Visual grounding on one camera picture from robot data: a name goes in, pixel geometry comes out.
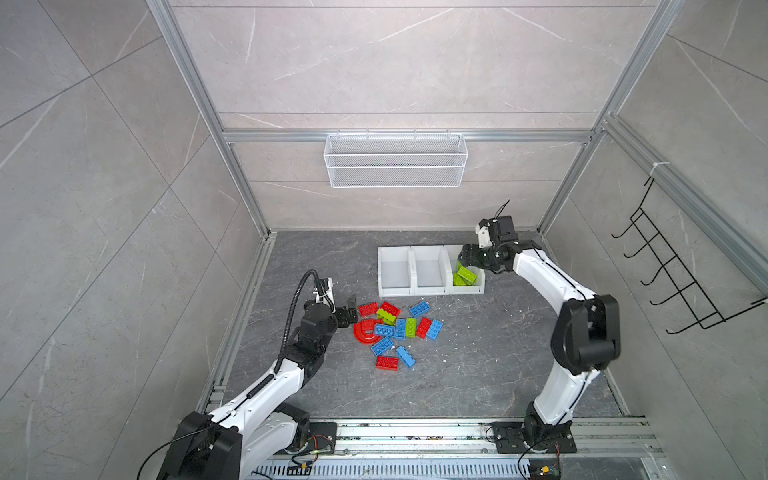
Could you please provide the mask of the green lego brick bottom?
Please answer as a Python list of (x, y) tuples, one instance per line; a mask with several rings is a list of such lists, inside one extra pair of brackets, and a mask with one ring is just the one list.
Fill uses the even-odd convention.
[(477, 282), (477, 275), (473, 271), (471, 271), (470, 269), (462, 265), (459, 265), (457, 267), (456, 273), (458, 273), (461, 277), (463, 277), (464, 280), (467, 283), (469, 283), (469, 286), (473, 286)]

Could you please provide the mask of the white three-compartment bin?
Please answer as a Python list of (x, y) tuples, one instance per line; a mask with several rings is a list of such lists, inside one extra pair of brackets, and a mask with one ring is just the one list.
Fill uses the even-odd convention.
[(472, 285), (460, 285), (458, 256), (461, 245), (421, 245), (378, 248), (378, 293), (382, 298), (444, 295), (482, 295), (485, 273)]

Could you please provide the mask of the blue lego brick top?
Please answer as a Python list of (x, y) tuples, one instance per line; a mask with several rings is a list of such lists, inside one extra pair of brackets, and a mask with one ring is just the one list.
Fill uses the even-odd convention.
[(411, 318), (417, 318), (423, 316), (431, 310), (431, 307), (427, 301), (421, 301), (408, 309)]

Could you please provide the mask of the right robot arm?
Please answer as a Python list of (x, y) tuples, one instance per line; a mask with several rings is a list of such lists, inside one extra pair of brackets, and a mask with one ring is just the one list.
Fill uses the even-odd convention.
[(558, 267), (533, 241), (523, 241), (509, 215), (481, 220), (476, 244), (458, 256), (465, 267), (526, 280), (557, 314), (550, 338), (554, 359), (545, 386), (529, 404), (522, 426), (527, 446), (544, 449), (565, 435), (587, 388), (621, 353), (620, 308)]

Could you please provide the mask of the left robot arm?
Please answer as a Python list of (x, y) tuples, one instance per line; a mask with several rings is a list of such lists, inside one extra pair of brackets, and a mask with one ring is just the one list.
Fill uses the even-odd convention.
[(221, 407), (181, 421), (157, 477), (244, 479), (278, 451), (300, 449), (309, 414), (286, 400), (317, 373), (336, 330), (358, 320), (355, 296), (342, 307), (320, 296), (307, 301), (299, 327), (267, 372)]

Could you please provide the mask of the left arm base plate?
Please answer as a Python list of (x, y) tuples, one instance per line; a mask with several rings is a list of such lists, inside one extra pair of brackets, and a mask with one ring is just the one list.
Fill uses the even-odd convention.
[(332, 421), (299, 424), (286, 452), (292, 455), (299, 452), (334, 453), (337, 432), (338, 424)]

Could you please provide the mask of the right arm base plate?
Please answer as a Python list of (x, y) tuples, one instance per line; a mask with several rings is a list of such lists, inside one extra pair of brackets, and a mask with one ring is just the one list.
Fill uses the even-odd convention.
[(576, 453), (572, 422), (561, 425), (525, 425), (523, 422), (493, 422), (491, 440), (500, 454)]

